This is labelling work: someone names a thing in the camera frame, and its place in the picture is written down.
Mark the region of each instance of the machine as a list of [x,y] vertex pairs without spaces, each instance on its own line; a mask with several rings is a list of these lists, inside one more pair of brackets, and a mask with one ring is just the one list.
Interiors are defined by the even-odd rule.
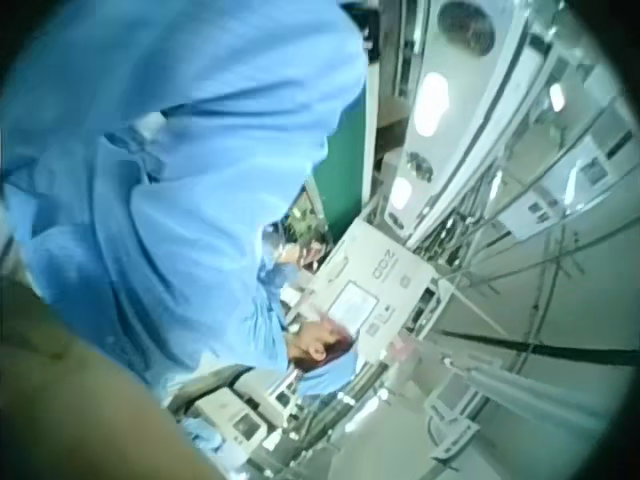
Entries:
[[[413,72],[405,76],[416,78],[415,104],[384,213],[403,239],[426,216],[423,228],[436,224],[453,200],[440,197],[463,187],[466,179],[456,173],[463,164],[474,170],[469,165],[481,161],[480,150],[491,147],[542,64],[541,54],[527,43],[524,3],[428,3],[420,15],[426,30],[405,67]],[[450,185],[454,177],[456,188]]]
[[[186,400],[169,406],[194,440],[206,439],[205,453],[226,471],[243,466],[272,435],[281,432],[296,412],[301,375],[290,369],[281,373],[241,368],[228,378],[211,381]],[[196,420],[196,431],[186,425]]]
[[375,363],[435,276],[429,264],[356,219],[311,281],[299,311],[309,319],[326,312],[357,336],[359,358]]

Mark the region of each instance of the white equipment panel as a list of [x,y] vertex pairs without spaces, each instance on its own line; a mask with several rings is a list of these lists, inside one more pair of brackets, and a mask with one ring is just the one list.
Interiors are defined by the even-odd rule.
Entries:
[[288,373],[254,369],[245,373],[234,389],[256,401],[258,412],[278,428],[285,427],[298,402],[297,372]]
[[353,222],[310,285],[315,308],[358,335],[358,354],[370,362],[407,321],[435,270],[371,225]]
[[228,388],[198,400],[194,408],[247,456],[267,437],[267,424]]
[[[427,214],[429,218],[422,227],[437,224],[433,220],[438,216],[436,210],[440,211],[442,205],[453,200],[440,201],[436,208],[438,195],[445,188],[446,191],[462,188],[462,185],[446,187],[458,163],[469,157],[467,151],[475,142],[475,158],[466,158],[465,161],[465,169],[469,172],[467,177],[475,170],[471,163],[481,161],[543,63],[531,49],[518,52],[526,25],[525,2],[475,0],[468,3],[483,12],[486,22],[482,24],[489,24],[493,31],[493,42],[484,55],[474,55],[460,48],[443,32],[443,15],[454,3],[458,2],[430,2],[420,86],[396,178],[398,192],[404,193],[399,195],[397,202],[391,196],[384,215],[386,222],[403,238],[407,238]],[[513,75],[507,75],[516,63]],[[438,85],[446,82],[446,88],[440,86],[436,89],[434,85],[431,89],[426,79],[435,75],[443,79]],[[503,85],[508,78],[511,78],[509,84]],[[498,99],[504,101],[496,107]],[[427,133],[420,128],[421,118],[429,116],[436,107],[443,109],[441,118],[432,120],[433,131]],[[484,125],[490,112],[493,112],[490,125]],[[480,129],[484,130],[486,138],[476,141]],[[421,165],[420,174],[412,167],[414,163]]]

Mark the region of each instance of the light fixture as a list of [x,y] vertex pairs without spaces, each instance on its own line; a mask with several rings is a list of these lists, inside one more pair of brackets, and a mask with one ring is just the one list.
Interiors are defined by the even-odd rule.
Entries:
[[493,177],[493,182],[491,182],[491,191],[489,192],[489,201],[496,198],[498,194],[498,189],[500,188],[500,184],[502,183],[502,170],[498,170],[496,172],[496,176]]
[[393,181],[393,186],[391,187],[391,205],[396,210],[402,210],[407,203],[409,202],[409,198],[411,198],[411,192],[413,191],[413,187],[411,186],[411,182],[404,177],[396,177]]
[[449,109],[449,82],[437,72],[427,73],[416,96],[413,121],[423,137],[431,137]]
[[364,404],[364,407],[362,407],[362,410],[360,410],[358,413],[356,413],[355,416],[351,419],[351,421],[349,421],[344,426],[344,431],[347,432],[347,433],[353,432],[356,428],[358,428],[358,425],[360,425],[360,423],[362,423],[362,421],[367,416],[369,416],[370,414],[375,412],[375,410],[378,408],[379,405],[380,405],[380,398],[379,397],[375,396],[375,397],[369,399],[369,401]]
[[576,196],[576,178],[578,176],[578,165],[573,167],[569,174],[569,181],[567,182],[567,188],[564,191],[564,205],[569,206],[573,202]]
[[380,391],[378,391],[378,396],[380,397],[380,400],[386,402],[387,400],[389,400],[389,390],[387,390],[386,388],[381,388]]
[[554,83],[549,87],[549,98],[551,99],[551,107],[556,113],[562,110],[567,104],[564,92],[562,91],[562,85],[559,83]]

